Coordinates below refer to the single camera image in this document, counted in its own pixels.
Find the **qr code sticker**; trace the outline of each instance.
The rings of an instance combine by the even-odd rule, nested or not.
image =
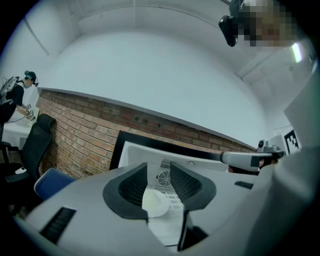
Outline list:
[[[294,130],[284,135],[284,141],[286,144],[288,154],[292,154],[299,150],[300,147]]]

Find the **black chair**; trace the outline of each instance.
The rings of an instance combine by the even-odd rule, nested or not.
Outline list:
[[[25,141],[22,150],[19,152],[21,163],[9,163],[7,151],[18,151],[8,143],[1,143],[5,163],[0,163],[0,172],[4,188],[5,200],[8,205],[15,204],[12,212],[15,215],[22,204],[27,204],[35,195],[33,187],[40,177],[39,165],[52,141],[53,135],[50,132],[55,119],[47,114],[41,114],[33,124],[30,133]],[[16,170],[24,167],[25,172],[16,174]]]

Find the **chair armrest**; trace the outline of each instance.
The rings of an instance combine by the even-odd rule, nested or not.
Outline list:
[[[7,176],[5,177],[5,180],[7,183],[15,183],[15,182],[23,181],[29,177],[30,177],[29,174],[25,171],[24,173]]]

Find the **black rectangle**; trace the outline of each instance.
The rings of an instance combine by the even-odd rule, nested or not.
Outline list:
[[[75,215],[76,210],[62,207],[40,232],[46,239],[56,244]]]

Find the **brick wall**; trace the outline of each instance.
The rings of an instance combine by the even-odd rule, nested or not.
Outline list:
[[[37,107],[56,119],[41,174],[54,167],[79,179],[108,171],[120,130],[213,153],[252,151],[177,122],[72,94],[43,90]]]

